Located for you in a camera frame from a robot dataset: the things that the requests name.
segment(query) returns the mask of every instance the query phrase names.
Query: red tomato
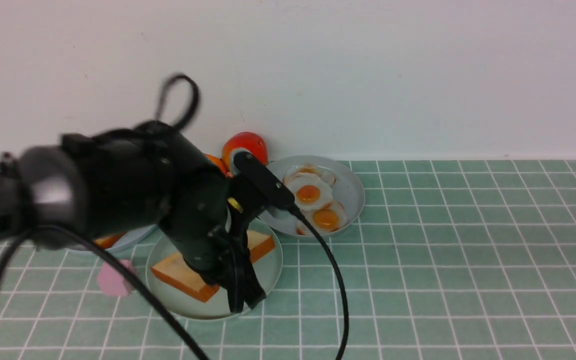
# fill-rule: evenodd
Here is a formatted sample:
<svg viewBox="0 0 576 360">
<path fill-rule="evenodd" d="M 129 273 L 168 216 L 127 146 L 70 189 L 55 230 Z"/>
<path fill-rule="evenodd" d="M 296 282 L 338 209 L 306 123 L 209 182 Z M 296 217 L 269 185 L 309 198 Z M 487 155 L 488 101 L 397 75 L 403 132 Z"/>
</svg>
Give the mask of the red tomato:
<svg viewBox="0 0 576 360">
<path fill-rule="evenodd" d="M 268 150 L 266 148 L 266 142 L 261 136 L 253 132 L 240 132 L 235 136 L 231 137 L 221 150 L 221 160 L 228 169 L 231 168 L 231 152 L 233 150 L 243 148 L 248 150 L 254 157 L 256 157 L 261 164 L 268 164 Z"/>
</svg>

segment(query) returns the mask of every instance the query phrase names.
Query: white plate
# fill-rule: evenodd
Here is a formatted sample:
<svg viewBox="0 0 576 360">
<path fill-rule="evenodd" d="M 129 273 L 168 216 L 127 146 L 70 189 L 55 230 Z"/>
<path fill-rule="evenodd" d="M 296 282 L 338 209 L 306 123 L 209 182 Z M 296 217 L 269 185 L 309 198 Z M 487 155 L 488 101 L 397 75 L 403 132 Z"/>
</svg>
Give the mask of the white plate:
<svg viewBox="0 0 576 360">
<path fill-rule="evenodd" d="M 336 234 L 342 231 L 350 224 L 354 223 L 359 214 L 361 214 L 364 209 L 364 204 L 366 202 L 366 194 L 364 193 L 364 185 L 361 180 L 355 175 L 352 170 L 347 166 L 335 160 L 328 159 L 326 157 L 313 156 L 313 155 L 300 155 L 286 157 L 281 160 L 277 160 L 268 165 L 268 170 L 270 170 L 279 180 L 283 180 L 286 175 L 286 171 L 297 166 L 304 166 L 306 164 L 311 164 L 313 166 L 322 167 L 329 171 L 332 171 L 334 177 L 336 177 L 336 182 L 332 186 L 332 195 L 334 200 L 338 201 L 343 205 L 346 214 L 348 215 L 348 223 L 345 224 L 339 230 L 329 232 L 327 234 L 322 234 L 326 237 Z M 312 235 L 299 235 L 297 234 L 297 218 L 293 215 L 286 214 L 287 216 L 281 218 L 275 218 L 265 211 L 260 216 L 264 223 L 268 224 L 274 230 L 280 233 L 291 235 L 298 238 L 312 238 Z"/>
<path fill-rule="evenodd" d="M 135 230 L 131 230 L 126 232 L 111 248 L 105 249 L 108 253 L 114 254 L 119 253 L 119 251 L 126 250 L 132 246 L 137 245 L 140 241 L 142 241 L 145 237 L 148 236 L 153 230 L 155 230 L 156 225 L 149 225 L 140 228 L 135 228 Z M 80 244 L 75 245 L 71 248 L 68 248 L 68 251 L 77 254 L 91 254 L 90 251 L 86 250 L 84 246 Z"/>
<path fill-rule="evenodd" d="M 272 240 L 274 241 L 274 249 L 253 264 L 259 285 L 261 285 L 263 291 L 268 295 L 277 284 L 279 275 L 282 272 L 282 266 L 284 265 L 282 246 L 275 232 L 259 219 L 254 219 L 248 229 L 262 234 L 272 235 Z M 177 251 L 178 249 L 175 248 L 170 240 L 166 236 L 163 236 L 157 241 L 150 252 L 148 262 L 146 263 L 146 285 L 154 296 L 156 296 L 170 312 L 174 312 L 188 319 L 212 321 L 238 316 L 239 314 L 231 314 L 228 306 L 228 294 L 223 288 L 220 288 L 210 300 L 201 302 L 155 277 L 151 271 L 151 267 Z M 242 313 L 248 310 L 250 310 L 249 307 L 244 304 L 244 311 Z"/>
</svg>

